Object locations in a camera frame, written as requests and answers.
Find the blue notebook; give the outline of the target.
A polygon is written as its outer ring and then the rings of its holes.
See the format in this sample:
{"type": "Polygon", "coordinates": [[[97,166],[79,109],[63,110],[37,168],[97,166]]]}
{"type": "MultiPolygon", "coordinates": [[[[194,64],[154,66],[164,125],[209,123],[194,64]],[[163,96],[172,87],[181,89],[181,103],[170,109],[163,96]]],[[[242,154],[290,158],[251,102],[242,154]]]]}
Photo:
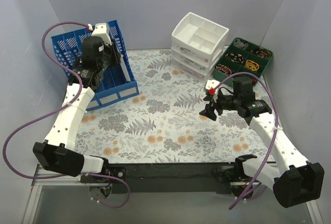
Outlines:
{"type": "Polygon", "coordinates": [[[118,51],[120,53],[120,62],[121,62],[121,68],[122,68],[122,71],[123,71],[123,74],[125,76],[125,79],[127,82],[130,82],[131,81],[131,78],[129,76],[129,73],[128,73],[128,70],[127,70],[127,67],[125,65],[125,61],[124,61],[124,56],[122,55],[122,45],[120,43],[120,39],[118,38],[118,31],[116,28],[114,27],[111,27],[110,28],[110,31],[112,33],[112,37],[114,38],[115,42],[116,42],[116,46],[118,48],[118,51]]]}

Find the blue plastic file rack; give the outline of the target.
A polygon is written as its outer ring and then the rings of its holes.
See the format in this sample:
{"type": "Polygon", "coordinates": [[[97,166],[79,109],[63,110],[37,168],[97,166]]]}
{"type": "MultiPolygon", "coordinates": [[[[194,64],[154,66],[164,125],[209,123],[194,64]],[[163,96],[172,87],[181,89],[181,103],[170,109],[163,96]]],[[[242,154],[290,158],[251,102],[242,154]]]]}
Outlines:
{"type": "MultiPolygon", "coordinates": [[[[124,39],[118,22],[116,20],[109,21],[108,26],[109,28],[114,27],[118,31],[117,36],[122,45],[122,55],[124,56],[125,65],[131,81],[126,81],[120,65],[108,68],[103,74],[103,81],[98,85],[96,93],[87,107],[87,111],[100,109],[139,94],[137,81],[129,64],[124,39]]],[[[83,40],[90,35],[91,33],[83,28],[51,37],[56,59],[71,69],[72,64],[82,51],[81,45],[83,40]]],[[[110,35],[113,44],[116,45],[111,31],[110,35]]]]}

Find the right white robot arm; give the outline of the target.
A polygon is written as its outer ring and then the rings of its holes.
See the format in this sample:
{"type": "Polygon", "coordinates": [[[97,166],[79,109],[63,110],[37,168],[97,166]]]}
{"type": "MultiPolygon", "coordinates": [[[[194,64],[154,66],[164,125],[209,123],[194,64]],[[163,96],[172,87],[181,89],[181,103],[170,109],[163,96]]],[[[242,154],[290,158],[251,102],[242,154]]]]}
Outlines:
{"type": "Polygon", "coordinates": [[[324,169],[320,163],[311,163],[279,127],[278,114],[264,100],[257,100],[253,91],[251,74],[235,73],[233,89],[228,95],[221,91],[221,83],[207,80],[205,84],[208,103],[199,114],[213,121],[224,110],[236,111],[248,126],[262,139],[277,168],[267,165],[267,158],[260,161],[255,155],[242,155],[235,159],[234,175],[239,181],[249,178],[271,189],[278,203],[292,207],[316,200],[321,195],[324,169]]]}

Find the white drawer organizer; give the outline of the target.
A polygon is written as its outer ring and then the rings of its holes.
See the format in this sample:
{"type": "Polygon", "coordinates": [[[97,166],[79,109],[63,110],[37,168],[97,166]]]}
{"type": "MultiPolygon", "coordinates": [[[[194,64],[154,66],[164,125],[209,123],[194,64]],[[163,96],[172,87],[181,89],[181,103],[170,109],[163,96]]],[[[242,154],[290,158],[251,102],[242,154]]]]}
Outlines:
{"type": "Polygon", "coordinates": [[[193,12],[172,32],[171,65],[206,82],[224,51],[229,29],[193,12]]]}

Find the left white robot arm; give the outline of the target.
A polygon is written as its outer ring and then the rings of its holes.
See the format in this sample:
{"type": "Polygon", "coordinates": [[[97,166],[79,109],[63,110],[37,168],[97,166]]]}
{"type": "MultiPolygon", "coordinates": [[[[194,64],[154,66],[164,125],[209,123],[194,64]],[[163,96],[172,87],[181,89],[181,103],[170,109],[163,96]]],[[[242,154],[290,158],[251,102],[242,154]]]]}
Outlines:
{"type": "Polygon", "coordinates": [[[82,42],[82,54],[73,63],[63,107],[42,143],[36,142],[33,153],[48,171],[78,176],[92,173],[96,181],[109,179],[107,159],[75,152],[76,135],[88,105],[93,99],[104,72],[120,63],[121,56],[109,35],[91,35],[82,42]]]}

